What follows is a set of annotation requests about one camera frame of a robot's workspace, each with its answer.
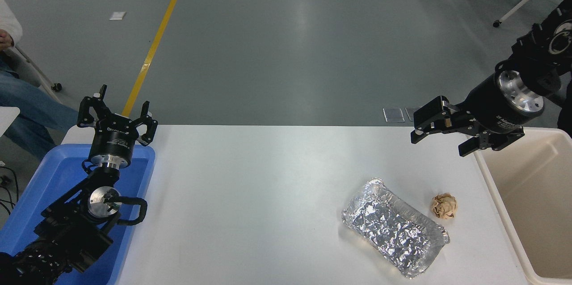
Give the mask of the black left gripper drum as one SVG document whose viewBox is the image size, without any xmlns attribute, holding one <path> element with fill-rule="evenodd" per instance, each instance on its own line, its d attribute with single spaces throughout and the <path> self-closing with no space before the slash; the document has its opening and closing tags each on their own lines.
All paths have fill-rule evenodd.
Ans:
<svg viewBox="0 0 572 285">
<path fill-rule="evenodd" d="M 89 153 L 90 161 L 102 161 L 108 155 L 131 161 L 135 141 L 139 138 L 131 119 L 112 113 L 98 120 Z"/>
</svg>

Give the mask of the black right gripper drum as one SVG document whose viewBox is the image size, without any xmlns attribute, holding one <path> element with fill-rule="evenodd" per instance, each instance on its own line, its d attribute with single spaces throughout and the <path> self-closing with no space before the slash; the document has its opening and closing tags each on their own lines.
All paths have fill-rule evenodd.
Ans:
<svg viewBox="0 0 572 285">
<path fill-rule="evenodd" d="M 496 134 L 508 134 L 542 114 L 542 97 L 525 86 L 520 75 L 491 75 L 460 103 L 478 123 Z"/>
</svg>

